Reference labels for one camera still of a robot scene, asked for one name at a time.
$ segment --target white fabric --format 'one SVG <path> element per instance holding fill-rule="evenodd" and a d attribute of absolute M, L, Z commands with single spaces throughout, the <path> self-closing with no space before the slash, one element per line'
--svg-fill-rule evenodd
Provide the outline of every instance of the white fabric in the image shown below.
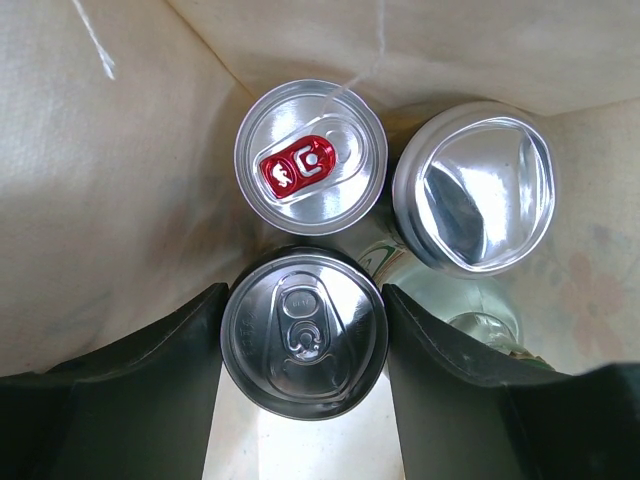
<path fill-rule="evenodd" d="M 3 2 L 0 374 L 117 340 L 282 242 L 236 186 L 237 127 L 281 82 L 343 82 L 370 67 L 377 4 Z M 552 114 L 640 95 L 631 2 L 385 5 L 385 55 L 355 89 L 383 117 L 392 155 L 425 119 L 471 98 Z M 567 371 L 640 351 L 638 105 L 541 120 L 562 174 L 557 258 L 514 270 L 524 279 L 514 295 L 532 349 Z M 592 283 L 618 279 L 615 305 L 599 290 L 563 303 L 572 285 L 596 288 L 571 276 L 585 258 Z M 600 345 L 611 340 L 603 329 L 619 341 Z"/>

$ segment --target soda can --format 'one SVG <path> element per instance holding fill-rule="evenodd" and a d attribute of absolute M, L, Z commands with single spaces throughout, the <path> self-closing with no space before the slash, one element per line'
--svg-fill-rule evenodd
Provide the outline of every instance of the soda can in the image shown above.
<path fill-rule="evenodd" d="M 374 205 L 384 184 L 387 141 L 380 120 L 352 91 L 298 80 L 251 108 L 236 138 L 240 189 L 255 212 L 305 236 L 343 230 Z"/>
<path fill-rule="evenodd" d="M 387 317 L 380 293 L 353 260 L 284 247 L 236 281 L 220 343 L 231 378 L 256 404 L 321 420 L 355 407 L 376 383 Z"/>
<path fill-rule="evenodd" d="M 458 277 L 493 275 L 529 255 L 549 229 L 551 148 L 515 108 L 460 105 L 411 139 L 392 197 L 400 237 L 423 263 Z"/>

